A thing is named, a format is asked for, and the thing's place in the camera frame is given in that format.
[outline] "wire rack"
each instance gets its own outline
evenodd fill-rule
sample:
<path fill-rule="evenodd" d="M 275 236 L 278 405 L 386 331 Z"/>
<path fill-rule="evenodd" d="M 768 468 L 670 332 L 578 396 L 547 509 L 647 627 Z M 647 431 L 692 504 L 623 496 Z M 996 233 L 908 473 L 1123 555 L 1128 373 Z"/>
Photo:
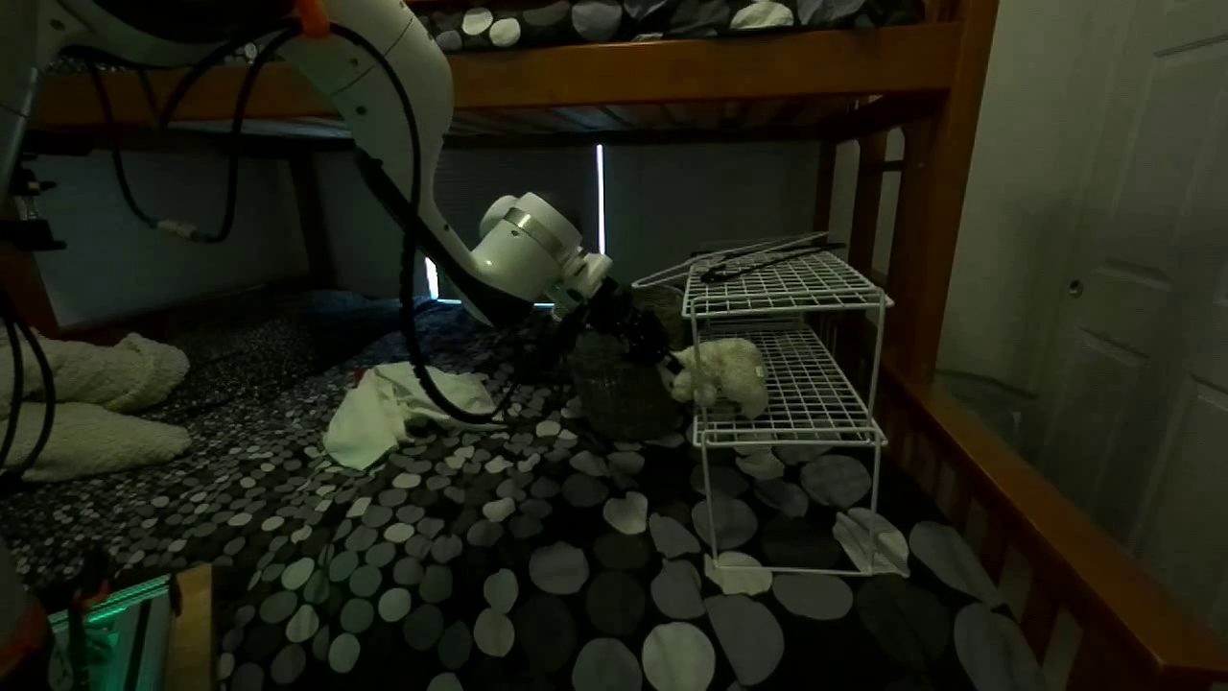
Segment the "wire rack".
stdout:
<path fill-rule="evenodd" d="M 683 317 L 867 311 L 890 295 L 823 249 L 763 249 L 712 263 L 692 263 Z"/>
<path fill-rule="evenodd" d="M 772 402 L 752 422 L 729 405 L 703 405 L 692 427 L 694 444 L 885 444 L 876 414 L 802 317 L 720 317 L 703 321 L 697 336 L 752 336 L 768 361 Z"/>

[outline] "plush toy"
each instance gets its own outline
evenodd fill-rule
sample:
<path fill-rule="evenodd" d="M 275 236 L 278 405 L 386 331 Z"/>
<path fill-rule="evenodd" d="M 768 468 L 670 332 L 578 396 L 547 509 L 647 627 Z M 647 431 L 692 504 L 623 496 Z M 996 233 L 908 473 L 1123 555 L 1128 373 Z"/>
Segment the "plush toy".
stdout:
<path fill-rule="evenodd" d="M 663 361 L 663 389 L 676 402 L 731 402 L 739 417 L 768 411 L 768 364 L 748 336 L 718 336 Z"/>

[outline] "bunk bed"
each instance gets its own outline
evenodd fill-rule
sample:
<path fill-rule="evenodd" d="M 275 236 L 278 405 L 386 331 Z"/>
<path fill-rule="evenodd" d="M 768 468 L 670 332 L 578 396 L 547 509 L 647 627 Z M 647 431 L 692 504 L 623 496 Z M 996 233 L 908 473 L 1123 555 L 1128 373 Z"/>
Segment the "bunk bed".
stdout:
<path fill-rule="evenodd" d="M 881 280 L 898 298 L 878 398 L 890 462 L 967 533 L 1032 652 L 1070 691 L 1228 682 L 1224 642 L 931 384 L 991 33 L 994 0 L 930 0 L 922 23 L 878 29 L 454 52 L 454 135 L 460 144 L 777 135 L 858 140 L 848 258 L 871 271 L 876 242 L 890 242 Z M 181 120 L 225 120 L 236 82 L 241 70 L 208 75 Z M 136 82 L 110 74 L 106 87 L 122 138 L 145 140 L 153 120 Z M 58 74 L 38 97 L 33 135 L 92 138 L 92 110 L 79 75 Z M 250 110 L 267 123 L 331 120 L 275 65 Z M 876 236 L 878 185 L 898 170 L 881 152 L 890 128 L 905 132 L 900 199 L 894 236 Z M 817 216 L 823 199 L 830 181 L 817 181 Z M 3 280 L 20 283 L 28 317 L 52 331 L 33 263 L 6 253 Z"/>

